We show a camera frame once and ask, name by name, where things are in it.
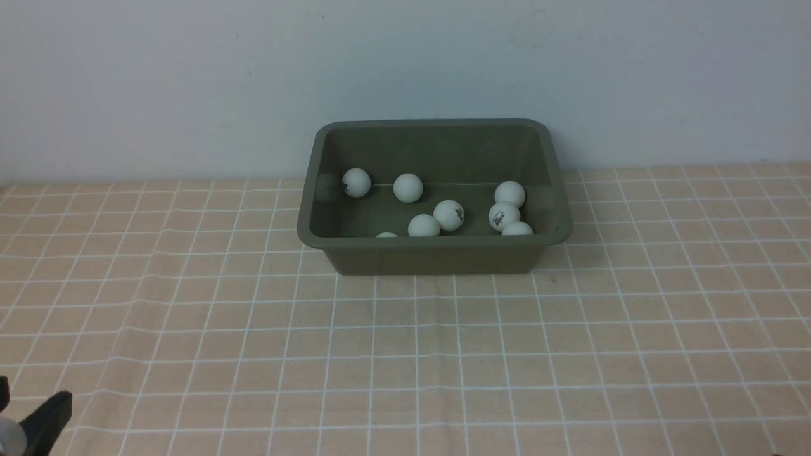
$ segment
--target olive green plastic tub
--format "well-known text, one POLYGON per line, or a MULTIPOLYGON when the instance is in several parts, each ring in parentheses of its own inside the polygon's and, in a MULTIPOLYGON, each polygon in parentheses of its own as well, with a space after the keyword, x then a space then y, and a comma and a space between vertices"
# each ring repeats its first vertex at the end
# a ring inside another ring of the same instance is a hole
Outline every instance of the olive green plastic tub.
POLYGON ((315 135, 298 215, 302 242, 323 250, 335 270, 348 275, 525 273, 572 228, 549 130, 528 119, 331 123, 315 135), (371 176, 364 197, 341 190, 351 168, 371 176), (424 184, 412 204, 393 193, 404 173, 424 184), (502 236, 490 227, 493 194, 506 180, 524 186, 521 219, 535 234, 502 236), (411 218, 433 213, 442 200, 465 209, 461 228, 408 237, 411 218), (377 238, 383 231, 398 237, 377 238))

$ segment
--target grid pattern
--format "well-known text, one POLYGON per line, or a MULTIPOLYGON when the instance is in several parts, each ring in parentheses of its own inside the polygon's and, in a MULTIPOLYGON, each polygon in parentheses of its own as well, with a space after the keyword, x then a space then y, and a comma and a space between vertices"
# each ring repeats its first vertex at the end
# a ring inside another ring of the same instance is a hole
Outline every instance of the grid pattern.
POLYGON ((341 277, 301 179, 9 187, 6 414, 55 456, 811 454, 811 163, 566 174, 526 275, 341 277))

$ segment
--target white ping pong ball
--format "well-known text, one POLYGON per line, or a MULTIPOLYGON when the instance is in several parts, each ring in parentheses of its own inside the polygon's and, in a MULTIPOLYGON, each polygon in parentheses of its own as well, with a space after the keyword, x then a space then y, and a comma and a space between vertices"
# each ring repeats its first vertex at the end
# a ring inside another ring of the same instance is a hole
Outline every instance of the white ping pong ball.
POLYGON ((524 222, 510 223, 501 231, 502 236, 527 236, 529 234, 535 233, 532 231, 532 226, 529 226, 524 222))
POLYGON ((408 235, 412 238, 437 236, 440 233, 440 223, 426 213, 421 213, 411 219, 408 224, 408 235))
POLYGON ((341 179, 341 186, 345 194, 353 198, 360 198, 369 192, 371 179, 366 171, 360 168, 352 168, 344 173, 344 178, 341 179))
POLYGON ((505 226, 521 220, 521 212, 514 204, 495 203, 487 213, 487 220, 493 230, 501 232, 505 226))
POLYGON ((394 195, 403 203, 413 203, 423 195, 423 181, 414 174, 402 174, 394 181, 394 195))
POLYGON ((496 187, 496 203, 510 203, 520 208, 526 200, 526 192, 520 183, 509 180, 496 187))
POLYGON ((453 231, 465 221, 465 210, 456 201, 445 200, 434 208, 434 218, 443 231, 453 231))

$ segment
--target white wall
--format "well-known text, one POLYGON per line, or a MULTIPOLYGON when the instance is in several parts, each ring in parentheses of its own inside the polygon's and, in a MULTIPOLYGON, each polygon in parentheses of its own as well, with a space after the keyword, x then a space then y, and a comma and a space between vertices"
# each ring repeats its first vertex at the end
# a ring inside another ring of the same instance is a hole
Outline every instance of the white wall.
POLYGON ((566 165, 811 159, 809 0, 8 0, 0 181, 302 175, 365 118, 530 117, 566 165))

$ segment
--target black object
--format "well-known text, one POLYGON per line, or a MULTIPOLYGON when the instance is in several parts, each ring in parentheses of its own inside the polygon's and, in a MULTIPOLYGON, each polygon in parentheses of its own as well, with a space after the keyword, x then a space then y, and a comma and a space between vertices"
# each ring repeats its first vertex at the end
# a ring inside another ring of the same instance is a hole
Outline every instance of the black object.
MULTIPOLYGON (((11 400, 8 378, 0 376, 0 412, 8 407, 11 400)), ((47 456, 50 454, 59 434, 71 420, 73 414, 73 394, 60 391, 42 403, 31 415, 19 422, 28 441, 23 456, 47 456)))

